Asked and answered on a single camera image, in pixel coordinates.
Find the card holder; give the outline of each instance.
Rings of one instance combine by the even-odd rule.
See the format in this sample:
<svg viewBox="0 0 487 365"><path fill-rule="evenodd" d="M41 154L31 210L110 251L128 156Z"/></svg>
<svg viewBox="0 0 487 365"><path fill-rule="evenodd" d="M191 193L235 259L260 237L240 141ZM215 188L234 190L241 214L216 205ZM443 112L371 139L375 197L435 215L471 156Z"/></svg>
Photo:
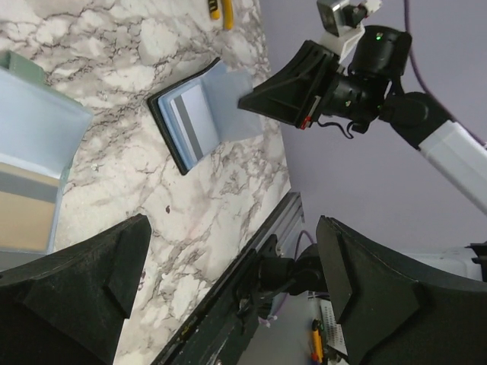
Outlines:
<svg viewBox="0 0 487 365"><path fill-rule="evenodd" d="M247 71L228 72L216 59L148 98L149 110L183 175L220 143L263 133L259 116L237 107L252 89Z"/></svg>
<svg viewBox="0 0 487 365"><path fill-rule="evenodd" d="M188 78L184 78L183 80L177 82L176 84L172 84L171 86L166 87L165 89L157 92L156 94L152 95L147 99L149 111L154 117L159 132L161 133L164 141L166 142L166 145L169 148L169 152L172 154L174 162L176 163L176 166L182 175L186 175L189 172L189 168L186 165L185 159L183 159L182 154L178 151L176 142L171 137L165 118L163 117L161 109L159 108L158 100L160 97L170 93L173 90L176 90L178 87L181 87L188 81L191 81L201 75L204 75L206 72L210 71L213 67L215 67L219 62L220 59L216 58L212 63L210 63L200 72L197 72L194 75L189 76Z"/></svg>
<svg viewBox="0 0 487 365"><path fill-rule="evenodd" d="M47 85L40 66L0 53L0 271L53 251L63 189L93 116Z"/></svg>

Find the marble countertop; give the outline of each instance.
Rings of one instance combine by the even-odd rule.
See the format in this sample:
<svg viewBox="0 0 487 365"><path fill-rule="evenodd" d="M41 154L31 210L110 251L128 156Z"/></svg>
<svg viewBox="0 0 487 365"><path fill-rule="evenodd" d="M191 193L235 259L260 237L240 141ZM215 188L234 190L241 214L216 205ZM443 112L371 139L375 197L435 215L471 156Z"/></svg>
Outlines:
<svg viewBox="0 0 487 365"><path fill-rule="evenodd" d="M154 230L115 363L150 364L289 190L277 122L223 144L180 175L145 100L213 58L269 74L258 0L233 0L235 28L207 0L0 0L0 50L41 65L95 113L74 165L56 248L137 213Z"/></svg>

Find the black mount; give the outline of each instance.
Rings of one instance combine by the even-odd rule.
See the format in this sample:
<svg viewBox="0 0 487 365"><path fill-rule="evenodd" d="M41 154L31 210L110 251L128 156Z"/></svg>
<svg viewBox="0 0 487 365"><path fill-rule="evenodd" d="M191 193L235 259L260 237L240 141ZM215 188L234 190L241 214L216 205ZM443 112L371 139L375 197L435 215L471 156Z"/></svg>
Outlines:
<svg viewBox="0 0 487 365"><path fill-rule="evenodd" d="M0 363L110 365L151 239L137 215L0 275Z"/></svg>
<svg viewBox="0 0 487 365"><path fill-rule="evenodd" d="M487 283L487 242L472 243L469 248L477 255L472 261L480 265L482 268L482 280Z"/></svg>
<svg viewBox="0 0 487 365"><path fill-rule="evenodd" d="M276 254L277 236L271 235L259 260L248 271L235 293L240 310L238 316L259 310L266 318L277 294L299 295L305 291L327 292L326 281L316 244L306 248L299 259L287 259Z"/></svg>
<svg viewBox="0 0 487 365"><path fill-rule="evenodd" d="M440 103L424 93L389 95L379 119L393 129L416 150L431 133L453 117Z"/></svg>
<svg viewBox="0 0 487 365"><path fill-rule="evenodd" d="M321 217L317 242L351 365L487 363L487 284ZM482 261L485 245L472 245Z"/></svg>
<svg viewBox="0 0 487 365"><path fill-rule="evenodd" d="M358 19L363 15L359 8L344 12ZM335 53L307 40L281 71L242 97L238 107L300 129L322 115L338 116L352 121L352 130L365 133L380 115L389 85L389 94L404 95L400 78L411 43L407 32L367 26L345 73Z"/></svg>

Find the black card holder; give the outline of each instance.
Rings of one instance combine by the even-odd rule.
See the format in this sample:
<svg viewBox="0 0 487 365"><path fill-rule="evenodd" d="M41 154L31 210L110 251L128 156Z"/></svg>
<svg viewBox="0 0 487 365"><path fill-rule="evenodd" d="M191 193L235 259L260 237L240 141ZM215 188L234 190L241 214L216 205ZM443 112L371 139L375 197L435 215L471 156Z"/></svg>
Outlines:
<svg viewBox="0 0 487 365"><path fill-rule="evenodd" d="M147 99L147 105L149 107L149 111L154 117L155 123L159 128L159 132L162 134L162 138L165 140L167 147L169 148L170 154L172 154L174 162L176 163L177 168L181 172L181 175L186 175L189 172L189 170L186 167L183 158L181 157L180 152L177 150L176 144L174 143L173 138L169 133L169 129L167 128L166 121L164 120L161 110L159 109L158 100L163 95L169 93L170 91L176 89L177 87L180 87L186 82L191 81L192 79L205 74L210 69L215 67L215 65L219 62L220 62L220 58L216 58L215 60L213 60L212 63L206 66L203 70L195 73L194 75L189 76L188 78L185 78L177 82L176 84L172 84L171 86L166 87L165 89L157 92L156 94L150 96Z"/></svg>

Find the wire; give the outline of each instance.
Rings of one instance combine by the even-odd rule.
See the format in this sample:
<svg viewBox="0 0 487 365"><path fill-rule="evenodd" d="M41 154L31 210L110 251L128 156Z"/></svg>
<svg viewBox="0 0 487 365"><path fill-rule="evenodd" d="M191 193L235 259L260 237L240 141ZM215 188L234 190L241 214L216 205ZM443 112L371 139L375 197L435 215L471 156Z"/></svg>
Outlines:
<svg viewBox="0 0 487 365"><path fill-rule="evenodd" d="M311 236L311 233L309 233L307 230L302 230L298 236L298 243L296 243L296 250L294 251L294 260L298 259L299 246L301 244L301 240L302 240L304 235L306 235L306 237L309 239L310 243L312 245L314 245L314 241L313 241L313 237Z"/></svg>
<svg viewBox="0 0 487 365"><path fill-rule="evenodd" d="M340 357L341 357L343 360L345 360L345 362L346 362L346 363L350 363L350 361L349 361L349 356L348 356L348 355L345 355L344 353L342 353L341 351L338 351L338 350L336 350L336 349L334 349L334 350L335 350L335 351L338 353L338 355L339 355L339 356L340 356Z"/></svg>
<svg viewBox="0 0 487 365"><path fill-rule="evenodd" d="M350 122L346 126L346 130L345 130L345 128L343 128L343 126L340 123L337 123L337 122L326 122L326 123L322 123L322 122L319 122L318 121L317 123L322 128L325 128L325 127L338 127L340 129L340 131L342 131L342 134L345 136L345 138L347 138L347 139L353 139L354 138L354 135L350 132L350 129L353 127L353 125L355 124L355 122Z"/></svg>
<svg viewBox="0 0 487 365"><path fill-rule="evenodd" d="M308 299L314 298L329 300L329 293L326 291L310 291Z"/></svg>
<svg viewBox="0 0 487 365"><path fill-rule="evenodd" d="M282 293L283 291L285 291L285 290L289 289L290 287L292 287L294 284L296 284L296 279L292 278L290 281L288 281L287 283L283 284L281 287L279 287L278 289L274 290L270 294L266 294L266 295L261 296L260 297L260 300L261 301L264 301L264 302L266 302L267 300L271 300L276 295L278 295L278 294Z"/></svg>
<svg viewBox="0 0 487 365"><path fill-rule="evenodd" d="M404 24L406 28L406 32L409 34L412 34L411 32L411 1L410 0L404 0ZM416 54L414 52L414 48L411 45L411 49L409 50L409 59L411 60L411 66L412 70L414 72L414 75L416 76L416 80L418 80L419 86L425 93L427 93L430 97L434 99L443 109L445 109L448 114L453 119L453 122L457 121L457 118L448 110L447 108L444 107L443 104L440 103L440 100L437 99L437 97L433 94L433 91L428 87L426 84L425 79L421 75L421 72L419 71L419 66L418 66L418 59L416 58Z"/></svg>

